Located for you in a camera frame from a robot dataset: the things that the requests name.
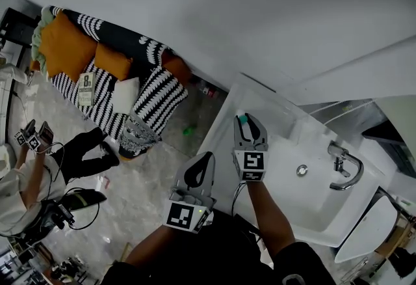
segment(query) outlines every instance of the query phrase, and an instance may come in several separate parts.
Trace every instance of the black pants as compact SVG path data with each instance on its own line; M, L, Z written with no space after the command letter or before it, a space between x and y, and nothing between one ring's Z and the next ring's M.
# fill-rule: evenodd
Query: black pants
M66 184L73 178L95 175L114 166L114 155L105 155L101 158L83 161L83 156L102 143L104 138L102 130L95 128L89 132L80 133L70 142L67 142L63 148L51 154L58 165L62 162L60 170Z

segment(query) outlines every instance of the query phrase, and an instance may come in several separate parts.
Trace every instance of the bathroom sink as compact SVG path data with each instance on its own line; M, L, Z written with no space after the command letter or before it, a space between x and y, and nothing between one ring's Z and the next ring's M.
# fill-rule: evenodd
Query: bathroom sink
M233 118L238 110L254 115L267 129L269 160L264 183L287 216L296 239L338 247L359 221L383 174L300 108L240 75L200 148L200 152L212 151L216 158L212 196L220 211L231 213L239 184L231 156ZM352 178L334 171L335 157L328 153L331 141L364 163L360 181L345 191L330 189L331 183ZM357 167L347 161L344 169L352 176L357 172ZM255 224L247 188L239 195L234 212Z

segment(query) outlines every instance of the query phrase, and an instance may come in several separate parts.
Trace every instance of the forearm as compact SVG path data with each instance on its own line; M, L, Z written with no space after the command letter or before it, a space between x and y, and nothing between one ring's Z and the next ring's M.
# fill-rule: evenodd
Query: forearm
M38 200L40 184L44 176L45 154L37 154L34 160L34 167L26 190L21 193L24 205L29 209Z
M280 250L294 243L291 225L263 182L248 182L247 187L260 233L266 248L273 257Z
M16 166L14 166L15 169L19 169L25 162L27 157L27 152L29 151L29 147L27 144L23 144L20 148L19 158L16 162Z
M177 235L177 230L160 226L133 249L125 262L139 269L149 266L166 250Z

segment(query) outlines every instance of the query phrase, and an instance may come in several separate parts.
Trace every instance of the faucet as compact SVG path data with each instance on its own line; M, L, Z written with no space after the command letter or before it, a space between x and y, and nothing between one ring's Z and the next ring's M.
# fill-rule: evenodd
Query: faucet
M344 177L349 178L351 174L344 170L344 160L348 160L357 166L357 174L348 182L345 183L331 183L330 188L334 190L347 190L357 184L360 181L364 173L364 164L363 162L351 156L350 152L346 148L342 148L335 144L333 141L328 146L328 153L335 156L335 163L333 164L333 169L337 172L340 172Z

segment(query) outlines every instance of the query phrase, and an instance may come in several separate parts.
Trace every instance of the black sleeve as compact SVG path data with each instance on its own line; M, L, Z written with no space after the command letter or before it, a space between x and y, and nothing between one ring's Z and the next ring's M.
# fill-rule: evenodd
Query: black sleeve
M273 262L278 284L335 285L319 256L307 243L296 242L283 248Z
M143 275L131 264L117 262L105 274L101 285L114 284L143 284L148 280L148 275Z

